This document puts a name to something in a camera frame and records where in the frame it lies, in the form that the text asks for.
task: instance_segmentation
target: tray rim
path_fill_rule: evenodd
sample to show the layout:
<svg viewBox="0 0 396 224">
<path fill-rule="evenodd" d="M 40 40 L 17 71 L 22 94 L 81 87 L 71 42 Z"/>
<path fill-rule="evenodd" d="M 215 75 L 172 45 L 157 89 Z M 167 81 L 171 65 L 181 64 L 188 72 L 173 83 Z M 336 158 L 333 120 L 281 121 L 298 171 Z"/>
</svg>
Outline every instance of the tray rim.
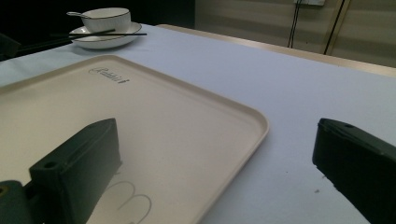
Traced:
<svg viewBox="0 0 396 224">
<path fill-rule="evenodd" d="M 262 130 L 262 133 L 260 133 L 260 138 L 256 139 L 256 142 L 254 142 L 254 144 L 252 144 L 251 148 L 249 148 L 247 150 L 247 153 L 243 157 L 241 157 L 240 162 L 236 163 L 235 167 L 232 170 L 230 170 L 229 176 L 227 177 L 227 181 L 222 183 L 222 185 L 220 185 L 219 188 L 214 192 L 215 197 L 212 197 L 211 200 L 206 202 L 205 209 L 202 209 L 199 213 L 197 213 L 197 216 L 191 220 L 191 223 L 198 223 L 204 217 L 204 215 L 210 210 L 210 208 L 215 204 L 215 202 L 221 197 L 223 192 L 227 189 L 227 186 L 229 186 L 232 183 L 232 181 L 236 178 L 238 173 L 243 169 L 243 167 L 248 162 L 248 160 L 255 154 L 257 149 L 262 144 L 264 138 L 269 133 L 270 123 L 268 121 L 268 118 L 265 117 L 264 114 L 261 111 L 259 111 L 258 109 L 254 108 L 250 105 L 245 105 L 241 102 L 237 102 L 232 98 L 225 97 L 225 96 L 218 94 L 216 92 L 209 91 L 205 88 L 202 88 L 200 86 L 192 84 L 188 81 L 169 76 L 169 75 L 167 75 L 163 72 L 160 72 L 158 70 L 152 69 L 150 67 L 146 67 L 142 64 L 135 63 L 135 62 L 132 62 L 125 58 L 122 58 L 120 56 L 111 55 L 111 54 L 91 57 L 89 59 L 86 59 L 86 60 L 83 60 L 83 61 L 80 61 L 77 63 L 72 63 L 67 66 L 64 66 L 64 67 L 61 67 L 58 69 L 54 69 L 52 71 L 43 73 L 43 74 L 35 76 L 35 77 L 30 77 L 30 78 L 20 80 L 18 82 L 11 83 L 6 86 L 0 87 L 0 98 L 4 94 L 23 90 L 23 88 L 29 87 L 29 85 L 34 85 L 41 81 L 50 80 L 51 78 L 56 78 L 58 76 L 62 76 L 62 75 L 64 75 L 65 72 L 68 72 L 70 69 L 76 69 L 76 68 L 82 67 L 84 65 L 88 65 L 90 63 L 97 63 L 97 62 L 106 61 L 106 60 L 116 61 L 118 63 L 127 63 L 128 65 L 131 65 L 138 70 L 143 69 L 145 71 L 150 71 L 151 73 L 155 73 L 154 76 L 160 75 L 161 78 L 165 78 L 167 81 L 172 80 L 174 83 L 176 82 L 176 84 L 183 84 L 183 88 L 189 87 L 189 90 L 191 90 L 190 88 L 193 88 L 193 91 L 199 91 L 200 93 L 203 92 L 204 94 L 209 94 L 211 97 L 216 97 L 215 100 L 217 102 L 222 101 L 223 103 L 226 103 L 227 105 L 232 105 L 233 107 L 237 106 L 239 110 L 243 110 L 244 113 L 249 114 L 255 120 L 260 122 L 261 130 Z"/>
</svg>

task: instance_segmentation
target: wall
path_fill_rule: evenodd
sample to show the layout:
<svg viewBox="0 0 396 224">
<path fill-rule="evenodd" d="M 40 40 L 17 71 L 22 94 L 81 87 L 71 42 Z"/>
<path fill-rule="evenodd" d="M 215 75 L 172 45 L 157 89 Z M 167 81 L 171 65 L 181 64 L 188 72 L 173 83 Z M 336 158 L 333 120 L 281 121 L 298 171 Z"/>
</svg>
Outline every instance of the wall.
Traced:
<svg viewBox="0 0 396 224">
<path fill-rule="evenodd" d="M 341 0 L 301 7 L 295 49 L 323 53 L 333 13 Z M 196 0 L 195 29 L 286 47 L 293 0 Z M 396 67 L 396 1 L 351 0 L 328 54 Z"/>
</svg>

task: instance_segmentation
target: white tray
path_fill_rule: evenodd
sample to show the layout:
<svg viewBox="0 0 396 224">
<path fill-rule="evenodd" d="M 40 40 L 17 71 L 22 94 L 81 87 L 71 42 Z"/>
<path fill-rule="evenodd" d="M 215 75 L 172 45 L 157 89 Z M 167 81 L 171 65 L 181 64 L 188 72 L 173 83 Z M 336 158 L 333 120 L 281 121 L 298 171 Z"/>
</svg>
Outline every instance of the white tray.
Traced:
<svg viewBox="0 0 396 224">
<path fill-rule="evenodd" d="M 199 222 L 269 128 L 255 109 L 109 55 L 1 88 L 0 117 L 0 180 L 22 184 L 74 133 L 116 119 L 123 165 L 92 224 Z"/>
</svg>

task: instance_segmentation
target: spoon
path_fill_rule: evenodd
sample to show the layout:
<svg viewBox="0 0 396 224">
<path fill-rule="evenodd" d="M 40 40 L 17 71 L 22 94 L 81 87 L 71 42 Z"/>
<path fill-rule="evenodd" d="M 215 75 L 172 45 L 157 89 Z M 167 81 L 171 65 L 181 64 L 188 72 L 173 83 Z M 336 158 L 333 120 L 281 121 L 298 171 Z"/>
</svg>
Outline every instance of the spoon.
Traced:
<svg viewBox="0 0 396 224">
<path fill-rule="evenodd" d="M 86 15 L 84 15 L 82 13 L 79 13 L 79 12 L 66 12 L 66 14 L 69 15 L 69 16 L 78 16 L 78 17 L 82 17 L 82 18 L 85 18 L 85 19 L 91 19 L 91 17 L 86 16 Z"/>
</svg>

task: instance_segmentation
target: table edge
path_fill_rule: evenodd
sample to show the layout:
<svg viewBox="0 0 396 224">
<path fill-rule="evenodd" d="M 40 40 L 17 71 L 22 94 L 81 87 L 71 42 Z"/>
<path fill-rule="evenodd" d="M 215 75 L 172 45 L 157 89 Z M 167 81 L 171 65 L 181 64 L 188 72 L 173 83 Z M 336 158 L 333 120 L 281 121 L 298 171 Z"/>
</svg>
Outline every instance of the table edge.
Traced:
<svg viewBox="0 0 396 224">
<path fill-rule="evenodd" d="M 353 68 L 353 69 L 361 70 L 364 72 L 374 73 L 377 75 L 396 77 L 396 68 L 387 67 L 384 65 L 373 64 L 373 63 L 363 63 L 363 62 L 353 61 L 353 60 L 349 60 L 349 59 L 337 58 L 337 57 L 333 57 L 333 56 L 329 56 L 329 55 L 323 55 L 323 54 L 318 54 L 318 53 L 314 53 L 314 52 L 303 51 L 303 50 L 299 50 L 299 49 L 289 49 L 286 47 L 266 44 L 266 43 L 247 40 L 247 39 L 243 39 L 243 38 L 232 37 L 232 36 L 227 36 L 227 35 L 218 35 L 218 34 L 193 30 L 193 29 L 169 25 L 169 24 L 159 24 L 157 26 L 162 27 L 164 29 L 178 31 L 178 32 L 186 33 L 186 34 L 190 34 L 190 35 L 198 35 L 198 36 L 209 37 L 209 38 L 213 38 L 213 39 L 217 39 L 217 40 L 224 40 L 224 41 L 232 42 L 232 43 L 239 44 L 239 45 L 244 45 L 244 46 L 257 48 L 257 49 L 270 50 L 273 52 L 283 53 L 283 54 L 287 54 L 290 56 L 313 60 L 313 61 L 317 61 L 317 62 L 321 62 L 321 63 L 330 63 L 330 64 L 339 65 L 339 66 L 343 66 L 343 67 Z"/>
</svg>

